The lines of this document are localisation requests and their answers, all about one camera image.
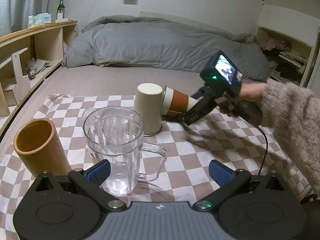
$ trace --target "hand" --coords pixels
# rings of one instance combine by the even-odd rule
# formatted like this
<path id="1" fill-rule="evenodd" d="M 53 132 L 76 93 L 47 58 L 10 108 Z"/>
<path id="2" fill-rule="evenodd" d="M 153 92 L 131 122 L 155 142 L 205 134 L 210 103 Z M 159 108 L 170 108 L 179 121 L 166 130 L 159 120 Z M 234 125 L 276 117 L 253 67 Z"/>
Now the hand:
<path id="1" fill-rule="evenodd" d="M 266 83 L 253 83 L 253 84 L 242 84 L 240 94 L 236 98 L 236 101 L 246 100 L 248 102 L 254 102 L 258 106 L 261 106 L 263 93 L 266 89 Z M 234 107 L 232 104 L 228 106 L 220 107 L 220 112 L 227 116 L 237 117 L 232 111 Z"/>

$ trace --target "clothing pile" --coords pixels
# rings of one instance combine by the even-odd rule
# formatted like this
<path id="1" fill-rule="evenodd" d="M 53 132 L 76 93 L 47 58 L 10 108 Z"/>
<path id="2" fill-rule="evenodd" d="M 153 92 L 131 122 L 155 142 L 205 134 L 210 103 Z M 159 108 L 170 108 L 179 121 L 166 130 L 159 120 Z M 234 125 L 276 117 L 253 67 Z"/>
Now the clothing pile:
<path id="1" fill-rule="evenodd" d="M 273 49 L 279 49 L 281 51 L 291 51 L 291 48 L 288 46 L 287 41 L 279 37 L 270 38 L 267 41 L 261 42 L 259 45 L 262 50 L 271 51 Z"/>
<path id="2" fill-rule="evenodd" d="M 44 71 L 47 67 L 51 67 L 52 63 L 48 60 L 43 59 L 32 59 L 30 60 L 22 70 L 23 75 L 28 75 L 29 79 L 34 79 L 37 74 Z"/>
<path id="3" fill-rule="evenodd" d="M 279 64 L 275 70 L 272 70 L 272 73 L 275 75 L 278 73 L 281 77 L 281 80 L 284 78 L 284 80 L 293 82 L 296 85 L 300 84 L 303 77 L 303 74 L 299 73 L 298 71 L 292 71 L 292 66 L 289 63 Z"/>

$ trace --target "curtain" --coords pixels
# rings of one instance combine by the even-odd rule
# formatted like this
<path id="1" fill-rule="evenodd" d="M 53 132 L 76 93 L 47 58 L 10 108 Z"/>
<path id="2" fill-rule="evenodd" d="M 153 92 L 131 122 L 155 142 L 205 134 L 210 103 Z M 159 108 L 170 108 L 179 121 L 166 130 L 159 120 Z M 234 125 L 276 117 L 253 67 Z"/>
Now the curtain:
<path id="1" fill-rule="evenodd" d="M 28 28 L 28 16 L 48 12 L 49 0 L 0 0 L 0 36 Z"/>

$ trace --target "green glass bottle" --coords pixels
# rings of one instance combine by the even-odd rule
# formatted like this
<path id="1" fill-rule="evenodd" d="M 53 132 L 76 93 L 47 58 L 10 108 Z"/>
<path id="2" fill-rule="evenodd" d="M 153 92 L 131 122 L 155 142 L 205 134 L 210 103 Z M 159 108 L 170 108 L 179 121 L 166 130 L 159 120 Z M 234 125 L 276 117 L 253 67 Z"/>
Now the green glass bottle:
<path id="1" fill-rule="evenodd" d="M 63 13 L 63 18 L 64 18 L 64 11 L 65 11 L 65 7 L 63 4 L 63 0 L 60 0 L 59 6 L 58 6 L 58 12 L 57 13 Z"/>

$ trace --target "wooden frame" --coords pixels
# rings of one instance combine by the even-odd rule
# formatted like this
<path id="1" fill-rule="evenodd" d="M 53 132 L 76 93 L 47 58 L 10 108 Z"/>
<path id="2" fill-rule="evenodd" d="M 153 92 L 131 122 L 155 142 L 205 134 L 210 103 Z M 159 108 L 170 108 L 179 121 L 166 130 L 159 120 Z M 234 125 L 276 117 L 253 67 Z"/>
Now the wooden frame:
<path id="1" fill-rule="evenodd" d="M 308 82 L 307 88 L 311 88 L 313 81 L 315 80 L 316 73 L 318 71 L 319 66 L 320 66 L 320 51 L 318 52 L 318 58 L 316 60 L 315 67 L 313 68 L 312 75 L 311 75 L 310 80 Z"/>
<path id="2" fill-rule="evenodd" d="M 0 82 L 0 135 L 28 96 L 61 65 L 63 36 L 70 44 L 75 38 L 75 26 L 75 21 L 50 23 L 0 37 L 0 78 L 10 84 L 4 88 Z M 52 66 L 29 80 L 22 75 L 21 67 L 32 58 L 50 60 Z"/>
<path id="3" fill-rule="evenodd" d="M 318 57 L 319 49 L 320 49 L 320 27 L 318 28 L 318 32 L 315 33 L 315 35 L 316 35 L 316 42 L 312 47 L 304 43 L 303 41 L 300 41 L 294 37 L 288 36 L 284 33 L 280 33 L 265 27 L 259 27 L 257 31 L 257 41 L 259 44 L 259 41 L 263 41 L 269 37 L 273 37 L 273 36 L 280 37 L 291 43 L 292 50 L 299 52 L 302 56 L 306 58 L 309 58 L 307 66 L 303 72 L 302 80 L 300 82 L 300 87 L 306 87 L 310 80 L 313 68 L 315 66 L 315 63 Z M 287 59 L 282 55 L 279 55 L 278 57 L 274 57 L 271 60 L 286 61 L 291 63 L 295 68 L 298 68 L 298 69 L 300 68 L 300 66 L 296 64 L 294 61 Z"/>

